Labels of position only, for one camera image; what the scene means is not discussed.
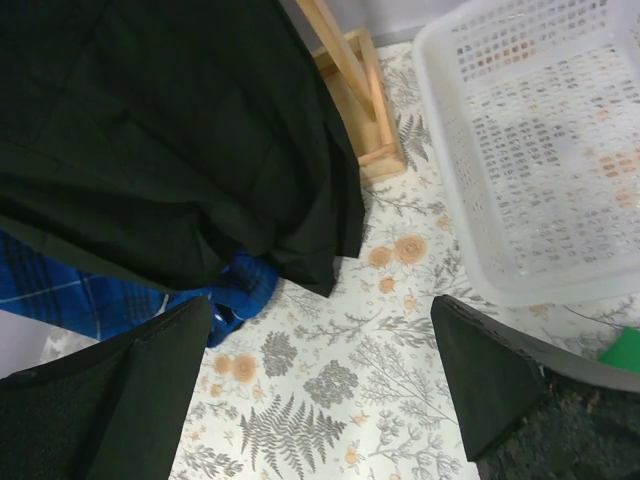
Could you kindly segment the black button shirt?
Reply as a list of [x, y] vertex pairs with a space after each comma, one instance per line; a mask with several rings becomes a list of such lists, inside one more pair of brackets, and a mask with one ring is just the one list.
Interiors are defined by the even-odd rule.
[[165, 291], [239, 251], [329, 295], [357, 257], [359, 166], [277, 1], [5, 1], [1, 227]]

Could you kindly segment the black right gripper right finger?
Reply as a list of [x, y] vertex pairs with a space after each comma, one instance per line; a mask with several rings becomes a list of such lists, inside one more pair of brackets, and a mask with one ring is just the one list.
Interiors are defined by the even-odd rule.
[[481, 478], [638, 478], [639, 374], [451, 296], [434, 299], [431, 320], [465, 453]]

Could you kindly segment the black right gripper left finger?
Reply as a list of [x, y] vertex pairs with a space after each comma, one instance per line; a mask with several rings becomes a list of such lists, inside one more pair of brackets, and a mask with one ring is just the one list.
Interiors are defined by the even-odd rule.
[[2, 478], [168, 478], [209, 331], [197, 297], [2, 379]]

